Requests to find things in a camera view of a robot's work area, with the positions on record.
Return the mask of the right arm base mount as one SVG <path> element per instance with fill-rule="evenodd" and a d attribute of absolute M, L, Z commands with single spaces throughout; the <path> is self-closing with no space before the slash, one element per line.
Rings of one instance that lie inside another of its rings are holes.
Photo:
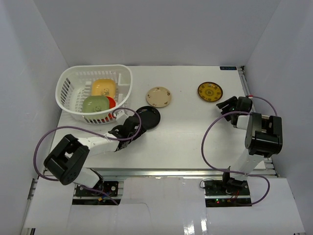
<path fill-rule="evenodd" d="M 221 180 L 203 179 L 199 187 L 204 190 L 207 208 L 249 207 L 251 197 L 248 186 L 243 189 L 223 188 Z"/>

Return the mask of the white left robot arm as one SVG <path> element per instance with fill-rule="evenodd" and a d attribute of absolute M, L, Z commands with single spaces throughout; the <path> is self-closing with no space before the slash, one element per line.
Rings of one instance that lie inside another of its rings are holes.
<path fill-rule="evenodd" d="M 46 157 L 44 166 L 62 185 L 83 185 L 92 195 L 99 195 L 103 191 L 102 177 L 96 171 L 84 167 L 86 159 L 124 149 L 145 132 L 138 117 L 131 116 L 105 134 L 96 133 L 89 138 L 76 138 L 67 134 Z"/>

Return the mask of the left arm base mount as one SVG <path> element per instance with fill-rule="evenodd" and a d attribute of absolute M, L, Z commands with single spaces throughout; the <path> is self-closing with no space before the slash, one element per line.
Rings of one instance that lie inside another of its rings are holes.
<path fill-rule="evenodd" d="M 112 199 L 118 195 L 118 186 L 117 181 L 100 181 L 93 188 L 79 185 L 76 187 L 74 196 L 83 200 L 91 198 L 92 201 L 95 200 L 98 203 L 115 205 Z"/>

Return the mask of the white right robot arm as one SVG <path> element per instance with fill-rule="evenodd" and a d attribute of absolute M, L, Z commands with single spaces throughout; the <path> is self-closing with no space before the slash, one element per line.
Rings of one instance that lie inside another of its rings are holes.
<path fill-rule="evenodd" d="M 233 127 L 246 130 L 245 150 L 240 158 L 223 174 L 221 190 L 226 195 L 247 188 L 247 176 L 254 168 L 272 155 L 281 152 L 283 146 L 282 118 L 274 111 L 273 116 L 252 112 L 252 99 L 266 99 L 254 95 L 231 97 L 216 106 Z"/>

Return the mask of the yellow square panda dish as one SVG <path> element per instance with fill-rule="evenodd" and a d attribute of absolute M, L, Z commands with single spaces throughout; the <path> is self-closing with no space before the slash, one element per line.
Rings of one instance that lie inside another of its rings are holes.
<path fill-rule="evenodd" d="M 114 98 L 116 94 L 116 83 L 111 79 L 98 79 L 93 82 L 91 95 L 103 95 Z"/>

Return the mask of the green square panda dish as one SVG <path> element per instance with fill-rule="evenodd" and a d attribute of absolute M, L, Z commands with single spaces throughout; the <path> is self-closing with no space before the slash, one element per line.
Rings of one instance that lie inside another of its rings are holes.
<path fill-rule="evenodd" d="M 83 101 L 83 113 L 97 113 L 108 110 L 110 102 L 107 97 L 102 95 L 89 96 Z"/>

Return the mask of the yellow patterned round plate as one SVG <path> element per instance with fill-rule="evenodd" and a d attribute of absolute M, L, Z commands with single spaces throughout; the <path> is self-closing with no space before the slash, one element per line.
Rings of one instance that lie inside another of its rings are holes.
<path fill-rule="evenodd" d="M 214 82 L 203 82 L 198 86 L 197 93 L 205 102 L 219 101 L 223 96 L 223 90 L 220 85 Z"/>

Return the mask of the orange round plate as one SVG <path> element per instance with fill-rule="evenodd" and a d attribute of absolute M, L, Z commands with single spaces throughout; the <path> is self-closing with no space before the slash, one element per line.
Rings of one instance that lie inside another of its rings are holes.
<path fill-rule="evenodd" d="M 116 106 L 116 101 L 109 96 L 97 95 L 93 96 L 92 98 L 94 98 L 93 112 L 106 111 Z M 111 113 L 109 113 L 105 118 L 97 117 L 96 120 L 98 123 L 105 123 L 109 120 L 113 120 L 113 116 Z"/>

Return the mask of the black round plate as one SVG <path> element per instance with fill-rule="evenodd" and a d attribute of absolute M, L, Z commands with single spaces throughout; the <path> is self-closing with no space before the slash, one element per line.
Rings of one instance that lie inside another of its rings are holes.
<path fill-rule="evenodd" d="M 161 115 L 158 109 L 152 106 L 143 106 L 136 110 L 139 114 L 142 126 L 146 130 L 152 130 L 158 126 L 161 120 Z"/>

